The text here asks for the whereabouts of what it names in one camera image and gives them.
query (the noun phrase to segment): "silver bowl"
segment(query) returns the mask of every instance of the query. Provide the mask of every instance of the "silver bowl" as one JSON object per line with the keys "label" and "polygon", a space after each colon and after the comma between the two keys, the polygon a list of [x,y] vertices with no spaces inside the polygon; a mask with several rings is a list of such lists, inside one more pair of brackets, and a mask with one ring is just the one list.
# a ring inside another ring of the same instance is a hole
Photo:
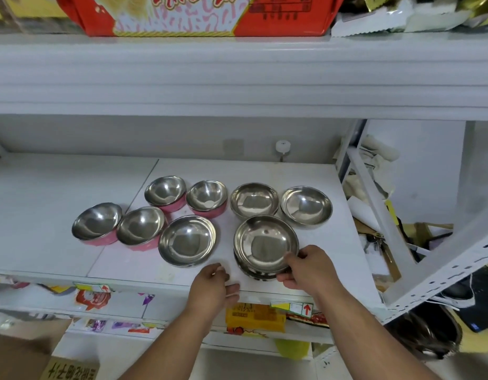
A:
{"label": "silver bowl", "polygon": [[215,245],[214,225],[204,217],[183,216],[172,221],[158,243],[163,259],[178,267],[190,267],[206,261]]}
{"label": "silver bowl", "polygon": [[117,227],[117,239],[136,246],[157,237],[165,225],[165,214],[156,207],[142,207],[127,213]]}
{"label": "silver bowl", "polygon": [[248,218],[235,231],[233,247],[237,263],[244,273],[273,278],[284,272],[288,264],[284,254],[298,254],[298,237],[281,219],[259,215]]}
{"label": "silver bowl", "polygon": [[150,183],[144,197],[146,201],[155,206],[164,206],[175,203],[186,193],[186,183],[177,176],[165,176]]}
{"label": "silver bowl", "polygon": [[243,184],[232,192],[230,207],[241,219],[257,215],[275,215],[279,209],[279,195],[265,184]]}
{"label": "silver bowl", "polygon": [[122,209],[114,203],[101,203],[82,212],[72,225],[72,235],[79,240],[95,240],[112,232],[122,218]]}
{"label": "silver bowl", "polygon": [[188,206],[198,212],[207,212],[222,206],[228,198],[226,186],[215,180],[202,180],[186,193]]}
{"label": "silver bowl", "polygon": [[294,186],[285,191],[281,210],[293,225],[304,227],[316,227],[326,222],[334,211],[330,199],[310,186]]}

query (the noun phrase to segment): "bowl rim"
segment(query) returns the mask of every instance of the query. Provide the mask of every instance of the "bowl rim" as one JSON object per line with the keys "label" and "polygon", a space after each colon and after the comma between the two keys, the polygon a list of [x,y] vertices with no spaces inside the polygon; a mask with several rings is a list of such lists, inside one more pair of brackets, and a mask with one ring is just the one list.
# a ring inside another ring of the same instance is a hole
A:
{"label": "bowl rim", "polygon": [[[195,262],[192,262],[189,264],[179,263],[179,262],[176,262],[170,258],[169,259],[165,258],[166,253],[162,248],[160,248],[161,241],[163,240],[163,237],[166,234],[166,231],[168,230],[168,228],[175,225],[177,222],[180,222],[181,219],[186,220],[186,217],[196,218],[197,220],[200,220],[202,223],[204,223],[207,226],[207,228],[209,229],[209,233],[210,233],[210,238],[209,238],[210,243],[209,243],[209,247],[208,247],[207,251],[201,257],[199,257]],[[161,233],[161,236],[158,240],[158,252],[159,252],[161,258],[165,262],[167,262],[168,264],[174,265],[176,267],[193,267],[195,265],[199,265],[199,264],[202,264],[203,262],[207,261],[207,259],[210,257],[210,255],[212,254],[212,251],[215,248],[215,243],[217,241],[217,238],[218,238],[218,235],[217,235],[217,232],[215,230],[214,224],[209,219],[202,217],[202,216],[197,216],[197,215],[181,216],[181,217],[177,217],[174,221],[172,221],[170,224],[168,224],[165,227],[164,232]]]}
{"label": "bowl rim", "polygon": [[[98,207],[98,206],[104,205],[104,204],[110,204],[112,206],[115,206],[115,208],[117,209],[117,221],[114,223],[114,226],[112,227],[112,229],[109,230],[107,233],[101,235],[101,236],[94,237],[94,238],[91,238],[91,239],[81,239],[80,237],[76,236],[75,233],[74,233],[75,225],[77,224],[77,222],[79,221],[79,219],[83,216],[83,214],[86,213],[86,212],[88,212],[88,211],[90,211],[90,210],[92,210],[95,207]],[[105,237],[105,236],[111,234],[112,232],[114,232],[114,230],[117,230],[117,228],[119,227],[119,224],[121,223],[122,218],[123,218],[123,211],[122,211],[121,205],[118,205],[118,204],[115,204],[115,203],[111,203],[111,202],[100,203],[100,204],[93,205],[92,207],[87,208],[85,211],[83,211],[81,214],[79,214],[76,217],[75,221],[72,224],[72,236],[74,236],[76,239],[82,240],[82,241],[93,241],[93,240],[102,239],[103,237]]]}
{"label": "bowl rim", "polygon": [[242,184],[242,185],[239,185],[238,187],[236,187],[232,194],[230,195],[230,208],[232,209],[232,212],[235,213],[238,217],[240,217],[241,219],[243,220],[246,220],[252,216],[244,216],[240,211],[238,211],[236,209],[237,207],[237,204],[235,203],[236,202],[236,199],[237,199],[237,195],[239,194],[239,191],[243,188],[245,188],[247,185],[260,185],[261,187],[263,188],[266,188],[266,190],[270,191],[272,193],[272,196],[273,196],[273,212],[272,213],[263,213],[263,215],[275,215],[277,213],[277,211],[279,210],[279,193],[273,189],[270,185],[266,185],[262,182],[248,182],[248,183],[245,183],[245,184]]}
{"label": "bowl rim", "polygon": [[[328,202],[330,203],[330,213],[329,215],[326,217],[326,219],[324,219],[323,221],[321,222],[317,222],[316,224],[308,224],[308,223],[303,223],[303,222],[300,222],[298,221],[297,219],[294,219],[290,213],[285,209],[285,204],[286,204],[286,195],[290,192],[290,191],[293,191],[293,190],[297,190],[299,188],[307,188],[307,189],[311,189],[313,191],[316,191],[318,193],[320,193],[322,196],[324,196]],[[319,189],[316,189],[316,188],[313,188],[311,186],[307,186],[307,185],[297,185],[297,186],[292,186],[291,188],[288,188],[287,190],[285,190],[283,192],[283,194],[281,195],[281,200],[280,200],[280,207],[281,207],[281,211],[284,213],[284,215],[286,216],[286,218],[291,221],[292,223],[294,224],[298,224],[298,225],[303,225],[303,226],[306,226],[306,227],[310,227],[310,226],[318,226],[318,225],[321,225],[321,224],[324,224],[326,223],[330,217],[332,217],[332,215],[334,214],[334,204],[332,203],[332,200],[330,200],[330,198],[325,194],[323,193],[322,191],[320,191]]]}
{"label": "bowl rim", "polygon": [[293,253],[294,255],[298,256],[298,253],[300,251],[300,241],[298,240],[297,233],[295,232],[295,230],[287,222],[285,222],[284,220],[280,219],[279,217],[272,216],[272,215],[256,215],[256,216],[248,217],[246,220],[244,220],[237,227],[237,229],[235,230],[235,234],[233,236],[233,250],[234,250],[235,255],[241,260],[241,263],[242,264],[245,264],[246,267],[251,267],[252,269],[255,269],[255,270],[259,271],[259,272],[264,272],[264,273],[268,273],[268,274],[270,274],[270,273],[272,273],[272,274],[278,274],[278,273],[284,272],[288,268],[288,264],[285,264],[284,267],[279,268],[278,270],[271,271],[271,272],[267,272],[267,271],[261,270],[260,268],[257,268],[254,265],[250,264],[250,261],[245,257],[244,253],[241,253],[239,244],[237,242],[237,234],[239,233],[240,229],[243,228],[248,221],[250,221],[251,219],[253,219],[255,217],[262,217],[262,218],[272,219],[273,221],[276,221],[277,223],[281,224],[281,226],[284,226],[286,229],[288,229],[289,231],[291,231],[291,233],[294,235],[294,240],[297,243],[297,250],[296,251],[290,251],[290,252]]}
{"label": "bowl rim", "polygon": [[[174,201],[172,201],[171,203],[168,203],[168,204],[155,204],[152,200],[149,200],[149,198],[148,198],[148,192],[151,191],[151,188],[154,185],[154,183],[157,183],[159,180],[166,179],[166,178],[175,178],[175,179],[178,179],[181,182],[181,184],[182,184],[181,193],[179,193],[176,196],[176,199]],[[149,183],[149,185],[147,185],[146,189],[144,190],[144,198],[147,201],[147,203],[149,203],[152,206],[155,206],[155,207],[166,207],[167,205],[172,205],[172,204],[176,203],[177,201],[179,201],[184,196],[185,193],[186,193],[186,182],[184,181],[184,179],[181,178],[181,177],[175,176],[175,175],[168,175],[168,176],[161,176],[161,177],[159,177],[159,178],[154,179],[153,181],[151,181]]]}
{"label": "bowl rim", "polygon": [[[217,207],[210,208],[210,209],[196,209],[196,208],[194,208],[194,207],[191,206],[191,204],[190,204],[190,195],[192,194],[193,189],[195,189],[195,186],[197,186],[198,184],[201,184],[203,182],[216,183],[216,184],[219,184],[223,188],[223,197],[224,197],[224,200],[222,200],[221,204],[219,204]],[[197,212],[210,212],[210,211],[213,211],[213,210],[219,208],[220,206],[222,206],[223,204],[225,204],[227,201],[228,201],[228,189],[227,189],[226,185],[224,185],[221,181],[218,181],[218,180],[200,180],[200,181],[194,183],[193,185],[191,185],[190,188],[188,189],[188,191],[186,192],[186,204],[188,204],[188,206],[189,206],[189,208],[191,210],[197,211]]]}
{"label": "bowl rim", "polygon": [[[124,223],[124,220],[126,220],[126,217],[127,216],[130,216],[132,213],[134,212],[138,212],[138,211],[141,211],[141,210],[144,210],[144,209],[153,209],[155,211],[160,211],[161,213],[161,220],[162,220],[162,224],[161,226],[159,227],[159,230],[154,232],[154,236],[148,238],[146,241],[143,241],[141,243],[136,243],[136,244],[128,244],[128,243],[125,243],[120,237],[119,237],[119,231],[121,230],[122,228],[122,224]],[[119,223],[119,225],[117,226],[117,229],[116,229],[116,237],[117,239],[119,240],[120,243],[124,244],[124,245],[128,245],[128,246],[138,246],[138,245],[142,245],[142,244],[145,244],[145,243],[148,243],[150,242],[153,238],[157,237],[162,231],[163,231],[163,228],[165,228],[165,223],[166,223],[166,217],[165,217],[165,213],[159,209],[158,207],[155,207],[154,205],[149,205],[149,206],[145,206],[145,207],[140,207],[140,208],[137,208],[137,209],[134,209],[130,212],[127,212],[124,214],[124,216],[122,217],[122,220],[121,222]]]}

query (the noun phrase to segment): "floor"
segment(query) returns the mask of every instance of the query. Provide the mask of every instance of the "floor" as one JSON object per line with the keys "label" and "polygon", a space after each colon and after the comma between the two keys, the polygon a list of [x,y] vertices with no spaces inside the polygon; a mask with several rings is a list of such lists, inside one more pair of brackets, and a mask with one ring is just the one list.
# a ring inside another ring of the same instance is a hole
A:
{"label": "floor", "polygon": [[[97,380],[117,379],[146,349],[139,339],[94,339],[94,336],[65,336],[55,355],[101,362]],[[443,380],[488,380],[488,355],[463,355],[429,364]],[[331,356],[329,364],[278,357],[202,349],[190,380],[351,380],[340,355]]]}

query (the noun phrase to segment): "person's right hand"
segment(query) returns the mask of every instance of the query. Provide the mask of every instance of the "person's right hand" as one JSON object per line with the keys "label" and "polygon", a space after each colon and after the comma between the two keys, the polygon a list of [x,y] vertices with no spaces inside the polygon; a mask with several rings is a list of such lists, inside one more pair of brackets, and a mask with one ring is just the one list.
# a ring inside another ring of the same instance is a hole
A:
{"label": "person's right hand", "polygon": [[292,273],[278,274],[277,281],[282,282],[285,287],[302,289],[315,301],[320,300],[324,293],[335,295],[345,291],[337,277],[334,263],[323,249],[308,245],[300,250],[298,257],[286,253],[284,259]]}

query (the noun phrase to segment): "cookie picture on package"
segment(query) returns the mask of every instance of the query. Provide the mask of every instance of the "cookie picture on package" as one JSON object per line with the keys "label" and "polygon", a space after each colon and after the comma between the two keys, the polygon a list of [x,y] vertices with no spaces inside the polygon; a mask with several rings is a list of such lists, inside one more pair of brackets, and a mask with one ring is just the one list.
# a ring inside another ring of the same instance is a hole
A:
{"label": "cookie picture on package", "polygon": [[342,0],[58,0],[90,36],[320,36]]}

